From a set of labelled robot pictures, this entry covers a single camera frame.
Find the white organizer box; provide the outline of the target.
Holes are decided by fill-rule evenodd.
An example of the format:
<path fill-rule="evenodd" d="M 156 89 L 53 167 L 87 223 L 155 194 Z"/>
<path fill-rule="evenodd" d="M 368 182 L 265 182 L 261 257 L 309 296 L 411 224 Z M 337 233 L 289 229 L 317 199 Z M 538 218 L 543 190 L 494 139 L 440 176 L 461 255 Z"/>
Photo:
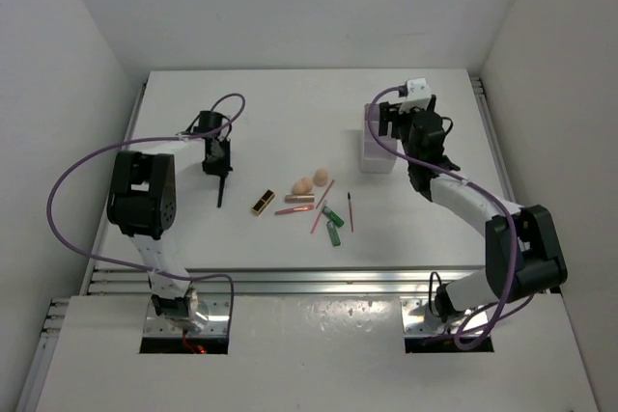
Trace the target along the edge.
<path fill-rule="evenodd" d="M 364 174 L 390 174 L 395 166 L 397 157 L 386 151 L 373 138 L 366 118 L 369 118 L 375 132 L 379 129 L 379 108 L 370 111 L 370 104 L 364 105 L 364 114 L 361 122 L 359 170 Z"/>

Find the black gold lipstick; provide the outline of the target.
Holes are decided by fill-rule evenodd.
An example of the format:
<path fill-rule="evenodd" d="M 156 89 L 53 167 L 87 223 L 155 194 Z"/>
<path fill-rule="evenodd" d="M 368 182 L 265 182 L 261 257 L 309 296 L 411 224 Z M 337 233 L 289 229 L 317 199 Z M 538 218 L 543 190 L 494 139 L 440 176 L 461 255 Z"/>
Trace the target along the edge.
<path fill-rule="evenodd" d="M 264 210 L 270 205 L 274 198 L 275 193 L 272 190 L 267 190 L 251 207 L 251 212 L 256 216 L 260 216 L 264 212 Z"/>

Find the gourd-shaped beige sponge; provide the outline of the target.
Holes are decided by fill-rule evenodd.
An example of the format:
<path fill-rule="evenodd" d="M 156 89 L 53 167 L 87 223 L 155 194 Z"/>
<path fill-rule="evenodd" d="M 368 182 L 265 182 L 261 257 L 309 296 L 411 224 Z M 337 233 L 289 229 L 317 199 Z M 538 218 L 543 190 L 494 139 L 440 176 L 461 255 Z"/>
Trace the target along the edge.
<path fill-rule="evenodd" d="M 292 192 L 294 195 L 306 195 L 311 193 L 312 190 L 313 181 L 310 178 L 303 178 L 297 181 L 292 188 Z"/>

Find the egg-shaped beige sponge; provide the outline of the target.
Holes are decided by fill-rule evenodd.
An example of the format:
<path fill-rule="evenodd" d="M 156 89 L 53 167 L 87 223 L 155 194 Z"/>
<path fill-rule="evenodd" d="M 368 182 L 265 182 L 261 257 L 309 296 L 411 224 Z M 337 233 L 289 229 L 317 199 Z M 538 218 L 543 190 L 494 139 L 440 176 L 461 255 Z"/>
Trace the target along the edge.
<path fill-rule="evenodd" d="M 315 186 L 323 187 L 329 180 L 329 174 L 326 168 L 320 168 L 315 172 L 313 176 L 313 183 Z"/>

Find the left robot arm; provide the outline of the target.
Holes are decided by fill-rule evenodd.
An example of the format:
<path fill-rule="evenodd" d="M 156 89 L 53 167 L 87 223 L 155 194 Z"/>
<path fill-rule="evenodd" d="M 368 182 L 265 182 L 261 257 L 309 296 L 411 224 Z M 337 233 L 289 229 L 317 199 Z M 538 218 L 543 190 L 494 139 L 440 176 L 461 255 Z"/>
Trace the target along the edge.
<path fill-rule="evenodd" d="M 198 296 L 187 271 L 175 258 L 172 238 L 165 234 L 177 216 L 176 174 L 199 164 L 218 179 L 217 205 L 222 206 L 231 166 L 231 119 L 202 111 L 181 138 L 143 151 L 116 155 L 106 213 L 137 249 L 148 271 L 151 300 L 158 316 L 189 323 Z"/>

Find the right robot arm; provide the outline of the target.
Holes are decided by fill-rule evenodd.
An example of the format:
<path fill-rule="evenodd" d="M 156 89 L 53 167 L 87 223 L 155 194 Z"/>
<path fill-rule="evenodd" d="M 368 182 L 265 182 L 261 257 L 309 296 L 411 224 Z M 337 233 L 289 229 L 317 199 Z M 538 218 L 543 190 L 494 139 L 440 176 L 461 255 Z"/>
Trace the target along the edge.
<path fill-rule="evenodd" d="M 513 303 L 564 284 L 567 265 L 549 210 L 509 203 L 465 179 L 445 153 L 453 123 L 437 113 L 435 102 L 434 96 L 423 105 L 374 101 L 366 110 L 374 141 L 391 154 L 403 149 L 399 156 L 414 191 L 450 210 L 485 241 L 483 269 L 440 285 L 429 310 L 448 322 L 471 308 Z"/>

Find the rose gold lipstick tube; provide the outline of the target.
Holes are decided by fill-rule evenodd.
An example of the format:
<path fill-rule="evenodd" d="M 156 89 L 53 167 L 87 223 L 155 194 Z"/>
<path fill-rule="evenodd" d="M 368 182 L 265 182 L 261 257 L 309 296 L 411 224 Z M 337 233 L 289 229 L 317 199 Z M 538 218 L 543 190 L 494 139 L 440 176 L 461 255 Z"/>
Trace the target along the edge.
<path fill-rule="evenodd" d="M 313 204 L 315 202 L 314 194 L 291 194 L 284 197 L 286 204 Z"/>

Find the pink mascara wand brush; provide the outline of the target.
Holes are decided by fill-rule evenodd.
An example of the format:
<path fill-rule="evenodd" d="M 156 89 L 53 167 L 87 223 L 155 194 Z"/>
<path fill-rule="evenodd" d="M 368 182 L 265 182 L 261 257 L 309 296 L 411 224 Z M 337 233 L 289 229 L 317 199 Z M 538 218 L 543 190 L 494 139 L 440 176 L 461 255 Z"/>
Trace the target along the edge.
<path fill-rule="evenodd" d="M 349 224 L 351 228 L 351 233 L 354 232 L 354 222 L 353 222 L 353 209 L 352 209 L 352 201 L 351 201 L 351 192 L 347 192 L 347 204 L 348 204 L 348 213 L 349 213 Z"/>

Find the pink lip pencil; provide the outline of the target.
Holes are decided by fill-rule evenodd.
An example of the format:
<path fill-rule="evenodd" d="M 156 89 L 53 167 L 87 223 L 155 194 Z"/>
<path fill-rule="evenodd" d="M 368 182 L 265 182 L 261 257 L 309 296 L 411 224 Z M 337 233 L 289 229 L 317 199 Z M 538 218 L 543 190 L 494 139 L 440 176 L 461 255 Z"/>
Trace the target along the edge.
<path fill-rule="evenodd" d="M 295 206 L 295 207 L 276 210 L 274 212 L 274 215 L 282 216 L 282 215 L 288 215 L 288 214 L 294 214 L 294 213 L 300 213 L 300 212 L 307 212 L 307 211 L 314 210 L 314 208 L 315 208 L 314 205 Z"/>

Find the thin pink brush stick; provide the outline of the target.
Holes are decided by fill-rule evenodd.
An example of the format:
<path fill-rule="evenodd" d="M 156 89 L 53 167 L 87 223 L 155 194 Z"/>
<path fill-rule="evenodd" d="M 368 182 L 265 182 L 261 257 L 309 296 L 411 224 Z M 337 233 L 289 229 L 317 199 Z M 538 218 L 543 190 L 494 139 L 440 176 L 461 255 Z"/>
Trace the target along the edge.
<path fill-rule="evenodd" d="M 330 189 L 332 188 L 332 186 L 333 186 L 334 182 L 335 182 L 335 179 L 332 179 L 332 180 L 330 181 L 330 183 L 328 184 L 328 186 L 327 186 L 327 187 L 326 187 L 326 189 L 324 190 L 324 192 L 323 192 L 323 194 L 322 194 L 321 198 L 320 198 L 320 199 L 319 199 L 319 201 L 317 202 L 316 207 L 320 207 L 320 206 L 321 206 L 321 205 L 325 202 L 326 197 L 327 197 L 327 195 L 328 195 L 328 193 L 329 193 Z"/>

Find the upper green bottle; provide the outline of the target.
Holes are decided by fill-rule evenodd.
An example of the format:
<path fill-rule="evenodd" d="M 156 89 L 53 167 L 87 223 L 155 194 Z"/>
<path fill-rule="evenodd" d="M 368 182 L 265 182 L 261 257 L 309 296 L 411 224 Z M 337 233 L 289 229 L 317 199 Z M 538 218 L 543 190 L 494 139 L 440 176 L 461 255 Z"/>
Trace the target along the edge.
<path fill-rule="evenodd" d="M 344 219 L 328 206 L 322 208 L 322 214 L 337 228 L 342 228 L 345 225 Z"/>

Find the green bottle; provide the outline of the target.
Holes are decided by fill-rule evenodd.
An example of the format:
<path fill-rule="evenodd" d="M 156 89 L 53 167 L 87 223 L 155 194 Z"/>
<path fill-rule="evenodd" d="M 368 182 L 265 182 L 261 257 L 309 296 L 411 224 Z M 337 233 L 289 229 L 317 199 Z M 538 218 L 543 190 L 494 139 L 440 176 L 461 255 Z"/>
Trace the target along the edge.
<path fill-rule="evenodd" d="M 342 228 L 345 225 L 344 219 L 328 206 L 322 208 L 322 214 L 337 228 Z"/>
<path fill-rule="evenodd" d="M 326 229 L 328 233 L 328 237 L 330 243 L 333 247 L 338 247 L 341 245 L 341 238 L 338 232 L 338 227 L 333 221 L 328 221 L 326 223 Z"/>

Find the lower green bottle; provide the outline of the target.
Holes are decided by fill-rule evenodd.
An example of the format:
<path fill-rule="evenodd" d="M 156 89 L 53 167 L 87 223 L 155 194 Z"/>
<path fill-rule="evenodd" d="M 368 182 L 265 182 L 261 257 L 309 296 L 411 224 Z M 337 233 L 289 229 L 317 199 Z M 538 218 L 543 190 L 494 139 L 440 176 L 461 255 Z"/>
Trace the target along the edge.
<path fill-rule="evenodd" d="M 330 243 L 333 247 L 338 247 L 341 245 L 341 238 L 338 232 L 338 227 L 333 221 L 328 221 L 326 223 L 326 229 L 328 233 L 328 237 Z"/>

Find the metal base plate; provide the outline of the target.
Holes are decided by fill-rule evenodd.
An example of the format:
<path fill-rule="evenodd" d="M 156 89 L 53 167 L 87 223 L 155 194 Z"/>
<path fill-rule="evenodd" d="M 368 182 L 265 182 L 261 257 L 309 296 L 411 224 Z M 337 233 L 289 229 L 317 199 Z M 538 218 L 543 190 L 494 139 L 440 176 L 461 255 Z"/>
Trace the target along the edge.
<path fill-rule="evenodd" d="M 150 302 L 144 320 L 143 337 L 179 339 L 186 331 L 189 338 L 225 338 L 228 333 L 230 306 L 228 297 L 200 295 L 194 319 L 184 323 L 158 316 Z"/>
<path fill-rule="evenodd" d="M 430 313 L 426 297 L 402 298 L 400 300 L 403 332 L 407 339 L 424 339 L 438 335 L 453 335 L 473 311 L 468 309 L 460 316 L 442 322 Z"/>

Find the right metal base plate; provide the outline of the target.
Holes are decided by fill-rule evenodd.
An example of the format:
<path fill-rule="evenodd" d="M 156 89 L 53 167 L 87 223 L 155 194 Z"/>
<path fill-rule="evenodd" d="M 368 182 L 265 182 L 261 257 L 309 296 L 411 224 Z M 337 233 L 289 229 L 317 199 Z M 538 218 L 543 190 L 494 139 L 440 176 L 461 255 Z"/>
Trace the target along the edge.
<path fill-rule="evenodd" d="M 407 339 L 424 339 L 438 335 L 453 335 L 473 311 L 468 309 L 460 316 L 442 322 L 430 313 L 426 297 L 402 298 L 400 300 L 403 332 Z"/>

